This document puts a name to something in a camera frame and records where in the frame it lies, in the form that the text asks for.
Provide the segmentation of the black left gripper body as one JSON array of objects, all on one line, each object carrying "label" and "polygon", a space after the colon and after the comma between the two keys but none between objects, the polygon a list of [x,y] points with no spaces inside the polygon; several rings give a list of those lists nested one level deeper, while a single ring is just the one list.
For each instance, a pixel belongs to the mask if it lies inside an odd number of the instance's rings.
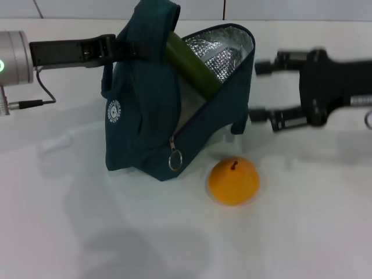
[{"label": "black left gripper body", "polygon": [[35,68],[101,67],[114,61],[116,36],[106,34],[83,40],[38,41],[29,43],[29,47]]}]

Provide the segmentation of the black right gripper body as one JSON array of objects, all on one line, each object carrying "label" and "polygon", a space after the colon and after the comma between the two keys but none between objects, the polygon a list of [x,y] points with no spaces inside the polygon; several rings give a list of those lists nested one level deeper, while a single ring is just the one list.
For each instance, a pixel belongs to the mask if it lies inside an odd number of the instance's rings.
[{"label": "black right gripper body", "polygon": [[301,106],[316,109],[311,126],[323,126],[335,110],[371,105],[371,60],[337,62],[323,49],[310,51],[300,72]]}]

